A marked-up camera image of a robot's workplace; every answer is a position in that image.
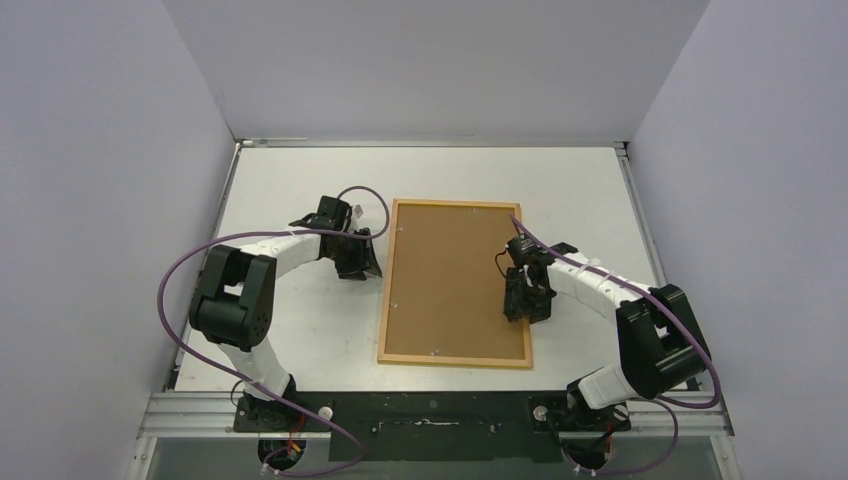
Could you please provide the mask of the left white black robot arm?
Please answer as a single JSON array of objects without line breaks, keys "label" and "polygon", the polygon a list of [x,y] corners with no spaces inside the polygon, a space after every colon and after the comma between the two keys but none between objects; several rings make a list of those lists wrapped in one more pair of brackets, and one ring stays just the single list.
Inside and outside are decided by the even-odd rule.
[{"label": "left white black robot arm", "polygon": [[381,277],[373,241],[380,231],[361,227],[361,209],[324,196],[315,212],[278,234],[240,247],[212,247],[194,292],[190,326],[216,345],[244,385],[248,414],[282,431],[302,414],[297,387],[270,343],[276,282],[309,263],[329,260],[341,280]]}]

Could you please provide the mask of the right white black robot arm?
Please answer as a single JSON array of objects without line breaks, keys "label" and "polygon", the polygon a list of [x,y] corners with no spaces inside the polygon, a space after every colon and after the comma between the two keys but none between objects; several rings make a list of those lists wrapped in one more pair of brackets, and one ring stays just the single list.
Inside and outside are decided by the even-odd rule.
[{"label": "right white black robot arm", "polygon": [[561,415],[567,427],[589,430],[613,419],[625,420],[626,401],[656,399],[706,371],[710,354],[680,288],[622,279],[591,264],[567,243],[546,248],[517,235],[504,253],[512,261],[502,272],[508,321],[547,320],[554,298],[564,295],[616,328],[617,361],[566,388]]}]

